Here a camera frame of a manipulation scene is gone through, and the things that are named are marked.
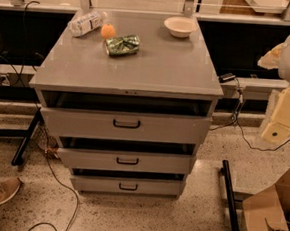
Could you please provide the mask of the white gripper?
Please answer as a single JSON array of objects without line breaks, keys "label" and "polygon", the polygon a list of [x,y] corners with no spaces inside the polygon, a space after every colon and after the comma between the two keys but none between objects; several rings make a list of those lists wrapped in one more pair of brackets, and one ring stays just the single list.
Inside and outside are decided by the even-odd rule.
[{"label": "white gripper", "polygon": [[[274,46],[257,65],[263,69],[278,69],[284,44]],[[290,136],[290,87],[276,95],[276,104],[270,114],[269,122],[264,126],[261,138],[271,144],[280,144]]]}]

